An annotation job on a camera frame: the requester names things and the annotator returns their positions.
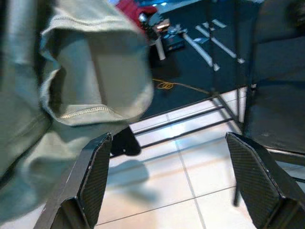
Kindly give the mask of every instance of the grout line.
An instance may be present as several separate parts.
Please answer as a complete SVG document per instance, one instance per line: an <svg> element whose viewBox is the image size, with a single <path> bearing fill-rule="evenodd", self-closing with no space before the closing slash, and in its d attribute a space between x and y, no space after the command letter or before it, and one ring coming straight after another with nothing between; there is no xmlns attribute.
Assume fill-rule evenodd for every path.
<svg viewBox="0 0 305 229"><path fill-rule="evenodd" d="M173 205L176 205L176 204L181 204L181 203L187 202L187 201L192 200L192 199L198 199L200 197L205 197L205 196L208 196L208 195L211 195L211 194L214 194L214 193L217 193L217 192L225 191L227 189L231 189L231 188L234 188L234 187L236 187L236 186L226 187L226 188L223 188L223 189L218 190L218 191L210 192L210 193L207 193L207 194L202 194L202 195L197 196L197 197L192 197L192 198L189 198L189 199L181 200L181 201L178 201L178 202L175 202L175 203L172 203L172 204L168 204L168 205L165 205L165 206L153 208L153 209L150 209L150 210L147 210L147 211L139 212L139 213L136 213L136 214L133 214L133 215L129 215L129 216L125 216L125 217L122 217L122 218L119 218L119 219L110 220L110 221L107 221L107 222L104 222L104 223L97 224L95 226L100 226L100 225L103 225L103 224L116 222L116 221L119 221L121 219L126 219L126 218L129 218L129 217L141 215L141 214L144 214L144 213L147 213L147 212L150 212L150 211L155 211L155 210L159 210L159 209L162 209L162 208L170 207L170 206L173 206Z"/></svg>
<svg viewBox="0 0 305 229"><path fill-rule="evenodd" d="M196 206L196 208L197 208L197 212L198 212L198 216L199 216L199 219L200 219L202 228L203 228L203 229L206 229L206 225L205 225L205 223L204 223L204 219L203 219L203 216L202 216L202 213L201 213L201 210L200 210L198 201L197 201L197 199L196 199L195 191L194 191L194 188L193 188L193 186L192 186L191 179L190 179L190 176L189 176L189 174L188 174L188 172L187 172L187 169L186 169L186 166L185 166L185 162L184 162L184 159L183 159L183 157L182 157L182 154L181 154L181 151L180 151L180 148L179 148L179 146L178 146L177 141L175 141L175 145L176 145L176 148L177 148L177 151L178 151L178 155L179 155L179 158L180 158L180 161L181 161L183 170L184 170L184 174L185 174L185 176L186 176L187 183L188 183L188 185L189 185L189 188L190 188L190 190L191 190L192 196L193 196L193 198L194 198L193 200L194 200L195 206Z"/></svg>

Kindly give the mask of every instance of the metal bar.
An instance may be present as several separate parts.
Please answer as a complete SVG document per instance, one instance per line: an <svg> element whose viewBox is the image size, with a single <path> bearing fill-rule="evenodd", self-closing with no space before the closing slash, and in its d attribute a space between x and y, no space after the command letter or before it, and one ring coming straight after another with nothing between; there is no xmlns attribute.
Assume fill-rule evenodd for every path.
<svg viewBox="0 0 305 229"><path fill-rule="evenodd" d="M229 116L231 118L233 118L233 120L234 120L235 124L238 126L238 128L241 129L241 122L239 122L237 116L234 114L234 112L231 110L231 108L228 106L228 104L225 102L225 100L221 97L221 95L218 94L216 98L219 100L220 104L226 109Z"/></svg>
<svg viewBox="0 0 305 229"><path fill-rule="evenodd" d="M151 128L139 131L139 132L135 132L134 135L142 135L142 134L148 133L150 131L160 129L160 128L165 127L165 126L170 126L172 124L179 123L179 122L182 122L182 121L185 121L185 120L188 120L188 119L192 119L192 118L195 118L195 117L198 117L198 116L206 115L208 113L212 113L212 112L218 111L218 110L223 109L223 108L224 108L223 106L219 106L219 107L207 110L207 111L199 112L197 114L193 114L193 115L181 118L181 119L177 119L177 120L174 120L174 121L171 121L171 122L167 122L167 123L164 123L162 125L154 126L154 127L151 127Z"/></svg>
<svg viewBox="0 0 305 229"><path fill-rule="evenodd" d="M237 96L237 120L240 122L240 101L239 101L239 80L241 80L241 69L239 66L238 59L241 59L240 54L240 39L239 39L239 0L234 1L234 32L235 32L235 53L236 53L236 61L235 61L235 86L237 88L236 96Z"/></svg>
<svg viewBox="0 0 305 229"><path fill-rule="evenodd" d="M239 185L236 183L234 199L233 199L233 205L235 207L239 206L239 202L240 202L239 200L240 200L240 189L239 189Z"/></svg>
<svg viewBox="0 0 305 229"><path fill-rule="evenodd" d="M296 152L288 152L283 150L271 149L265 147L274 157L276 161L283 161L294 165L305 166L305 155L296 153Z"/></svg>
<svg viewBox="0 0 305 229"><path fill-rule="evenodd" d="M298 178L298 177L292 177L292 178L293 178L295 181L305 183L305 179Z"/></svg>
<svg viewBox="0 0 305 229"><path fill-rule="evenodd" d="M209 34L210 34L210 39L209 39L209 44L210 44L210 53L211 53L211 62L214 64L215 61L215 53L214 53L214 43L212 42L212 38L214 37L213 30L214 28L211 28L212 25L212 19L211 19L211 4L212 0L205 1L205 14L207 17L207 27L209 29ZM213 85L211 88L212 92L217 92L218 91L218 80L216 76L216 72L212 71L212 80L213 80Z"/></svg>
<svg viewBox="0 0 305 229"><path fill-rule="evenodd" d="M232 118L227 118L227 119L224 119L224 120L219 121L219 122L216 122L216 123L212 123L212 124L209 124L209 125L200 127L200 128L196 128L196 129L194 129L194 130L187 131L187 132L185 132L185 133L182 133L182 134L177 135L177 136L174 136L174 137L168 137L168 138L165 138L165 139L156 141L156 142L152 142L152 143L149 143L149 144L146 144L146 145L141 146L141 148L144 149L144 148L151 147L151 146L154 146L154 145L163 143L163 142L175 140L175 139L177 139L177 138L180 138L180 137L183 137L183 136L186 136L186 135L190 135L190 134L195 133L195 132L197 132L197 131L205 130L205 129L207 129L207 128L210 128L210 127L213 127L213 126L216 126L216 125L220 125L220 124L223 124L223 123L226 123L226 122L229 122L229 121L232 121Z"/></svg>
<svg viewBox="0 0 305 229"><path fill-rule="evenodd" d="M237 120L240 122L240 98L239 98L239 88L236 90L236 106L237 106Z"/></svg>

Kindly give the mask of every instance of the white tile floor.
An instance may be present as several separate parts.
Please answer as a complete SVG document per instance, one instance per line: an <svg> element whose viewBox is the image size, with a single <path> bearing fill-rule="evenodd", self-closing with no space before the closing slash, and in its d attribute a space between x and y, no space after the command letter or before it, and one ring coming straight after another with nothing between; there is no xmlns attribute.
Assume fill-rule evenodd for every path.
<svg viewBox="0 0 305 229"><path fill-rule="evenodd" d="M235 95L229 92L223 97L236 112ZM213 108L206 101L131 127L137 132ZM138 140L145 145L223 118L215 112L152 131ZM235 178L224 136L233 130L231 122L224 123L146 148L136 157L111 159L96 229L254 229L244 202L238 208L232 206ZM305 168L280 165L292 176L304 178Z"/></svg>

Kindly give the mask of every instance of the black metal frame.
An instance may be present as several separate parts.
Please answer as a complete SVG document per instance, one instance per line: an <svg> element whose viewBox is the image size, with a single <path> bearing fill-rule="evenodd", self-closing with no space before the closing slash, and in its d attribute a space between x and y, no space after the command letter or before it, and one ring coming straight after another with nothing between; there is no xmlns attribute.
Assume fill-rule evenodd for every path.
<svg viewBox="0 0 305 229"><path fill-rule="evenodd" d="M210 15L210 7L211 7L210 5L211 5L211 0L206 1L205 9L206 9L207 21L208 21L209 25L212 25L212 20L211 20L211 15ZM135 136L143 135L143 134L146 134L148 132L151 132L151 131L154 131L154 130L157 130L157 129L160 129L160 128L163 128L163 127L166 127L166 126L171 126L173 124L180 123L182 121L191 120L195 117L199 117L199 116L202 116L202 115L207 115L207 114L210 114L210 113L213 113L213 112L217 112L217 111L220 111L221 109L224 109L229 114L229 118L224 118L222 121L212 123L212 124L209 124L209 125L206 125L206 126L202 126L202 127L196 128L196 129L191 130L191 131L187 131L187 132L182 133L182 134L177 135L177 136L173 136L173 137L169 137L169 138L166 138L166 139L163 139L163 140L159 140L159 141L156 141L156 142L149 143L147 145L141 146L141 148L147 148L147 147L154 146L154 145L157 145L157 144L160 144L160 143L163 143L163 142L175 140L175 139L181 138L183 136L195 133L197 131L201 131L201 130L204 130L204 129L207 129L207 128L210 128L210 127L213 127L213 126L216 126L216 125L220 125L220 124L223 124L223 123L227 123L227 122L230 122L230 121L234 121L234 123L236 124L236 126L239 129L242 128L242 123L240 122L240 97L239 97L239 88L238 88L239 86L238 86L238 81L237 81L238 78L236 78L236 82L235 82L236 85L237 85L237 90L236 90L237 114L234 114L234 112L228 106L226 101L222 98L222 96L217 91L217 77L216 77L215 70L214 70L214 43L212 42L212 38L214 37L214 32L211 30L211 28L209 28L209 32L210 32L209 42L210 42L210 48L211 48L211 53L212 53L212 55L211 55L211 58L212 58L211 71L212 71L212 76L213 76L213 85L212 85L212 88L211 88L211 91L210 91L210 97L208 99L204 100L204 101L211 100L214 104L216 104L214 99L217 99L219 101L220 105L216 104L215 108L210 109L208 111L202 111L202 112L199 112L197 114L190 115L188 117L183 117L183 118L168 122L166 124L158 125L158 126L155 126L155 127L152 127L152 128L145 129L143 131L135 132L134 134L135 134ZM237 61L238 58L239 58L239 53L237 53L237 57L235 59L237 67L238 67L238 61Z"/></svg>
<svg viewBox="0 0 305 229"><path fill-rule="evenodd" d="M235 39L235 44L236 44L236 53L239 52L239 45L238 45L238 36L239 36L239 31L238 31L238 19L236 17L238 17L238 2L239 0L234 0L234 15L235 15L235 35L236 35L236 39ZM249 118L249 108L251 106L252 103L252 99L253 99L253 95L254 95L254 91L255 91L255 82L253 81L253 75L251 74L252 72L252 68L253 68L253 64L254 64L254 57L256 54L256 45L254 43L254 34L255 34L255 26L253 26L253 30L252 30L252 41L251 41L251 51L250 51L250 58L249 58L249 64L248 64L248 70L247 70L247 74L246 74L246 87L247 87L247 93L246 93L246 105L245 105L245 113L244 113L244 122L242 125L242 134L244 135L244 123L247 123L247 120ZM273 158L276 161L281 161L281 162L287 162L290 164L295 164L295 165L301 165L301 166L305 166L305 155L304 154L300 154L297 152L291 152L291 151L284 151L284 150L279 150L279 149L272 149L272 148L268 148L265 147L269 153L272 154ZM301 179L298 177L293 177L293 179L295 179L295 181L298 182L303 182L305 183L305 179ZM235 193L234 193L234 200L233 200L233 205L234 206L238 206L239 204L239 187L238 185L236 185L235 188Z"/></svg>
<svg viewBox="0 0 305 229"><path fill-rule="evenodd" d="M252 65L253 65L253 60L254 60L254 55L255 55L255 46L254 46L254 42L252 41L252 48L251 48L251 52L250 52L250 60L249 60L249 64L248 64L248 74L245 76L245 82L246 85L241 85L238 83L238 79L241 78L241 69L240 69L240 65L238 63L238 59L241 57L240 55L240 47L239 47L239 28L238 28L238 22L239 22L239 0L233 0L234 1L234 33L235 33L235 52L236 52L236 59L235 59L235 86L236 86L236 106L237 106L237 114L234 114L234 112L230 109L230 107L228 106L228 104L226 103L226 101L222 98L222 96L219 94L219 92L217 91L217 77L215 74L215 70L214 70L214 43L212 42L212 38L214 37L214 33L211 30L211 28L209 27L209 33L210 33L210 38L209 38L209 42L210 42L210 47L211 47L211 58L212 58L212 66L211 66L211 71L212 76L213 76L213 86L211 88L211 92L210 92L210 97L206 100L211 100L213 103L214 99L217 99L220 103L220 105L216 104L216 108L214 109L210 109L208 111L203 111L203 112L199 112L197 114L194 115L190 115L188 117L184 117L184 118L180 118L171 122L168 122L166 124L162 124L162 125L158 125L155 127L151 127L148 129L145 129L143 131L138 131L135 132L135 136L139 136L139 135L143 135L146 133L149 133L151 131L166 127L166 126L171 126L173 124L182 122L182 121L186 121L186 120L190 120L193 119L195 117L198 116L202 116L202 115L207 115L213 112L217 112L217 111L221 111L222 109L224 109L228 114L229 114L229 118L224 118L224 120L213 123L213 124L209 124L206 126L202 126L199 128L196 128L194 130L179 134L177 136L173 136L173 137L169 137L163 140L159 140L156 142L152 142L149 143L147 145L141 146L142 148L147 148L147 147L151 147L166 141L171 141L171 140L175 140L178 138L181 138L185 135L189 135L192 133L195 133L197 131L201 131L216 125L220 125L226 122L230 122L230 121L234 121L234 123L236 124L236 126L241 130L242 133L244 133L244 123L246 122L246 120L249 117L249 107L251 104L251 100L252 100L252 94L253 94L253 80L252 80L252 76L250 74L251 69L252 69ZM207 21L209 23L209 25L212 25L212 20L211 20L211 15L210 15L210 5L211 5L211 0L207 0L206 1L206 15L207 15ZM244 113L244 122L242 123L240 121L240 88L246 86L247 87L247 92L246 92L246 106L245 106L245 113ZM267 150L273 155L273 157L275 158L275 160L277 161L284 161L284 162L288 162L291 164L297 164L297 165L303 165L305 166L305 155L299 154L299 153L295 153L295 152L286 152L286 151L281 151L281 150L277 150L277 149L270 149L267 148ZM299 182L304 182L305 180L300 179L300 178L295 178L295 180L299 181ZM236 190L235 190L235 195L234 195L234 205L237 206L238 205L238 198L239 197L239 188L236 186Z"/></svg>

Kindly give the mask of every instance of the black seat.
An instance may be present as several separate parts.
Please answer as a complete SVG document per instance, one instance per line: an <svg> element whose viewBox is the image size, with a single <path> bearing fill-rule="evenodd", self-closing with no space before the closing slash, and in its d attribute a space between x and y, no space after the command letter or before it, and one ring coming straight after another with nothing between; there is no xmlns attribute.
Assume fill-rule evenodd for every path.
<svg viewBox="0 0 305 229"><path fill-rule="evenodd" d="M243 135L285 151L276 160L305 165L305 55L300 49L305 36L287 17L294 2L265 0L258 12Z"/></svg>
<svg viewBox="0 0 305 229"><path fill-rule="evenodd" d="M97 223L107 183L112 139L91 140L62 175L34 229L92 229Z"/></svg>
<svg viewBox="0 0 305 229"><path fill-rule="evenodd" d="M244 135L268 148L304 154L304 102L305 82L261 81L249 106Z"/></svg>
<svg viewBox="0 0 305 229"><path fill-rule="evenodd" d="M304 229L305 193L255 141L228 133L234 173L258 229Z"/></svg>

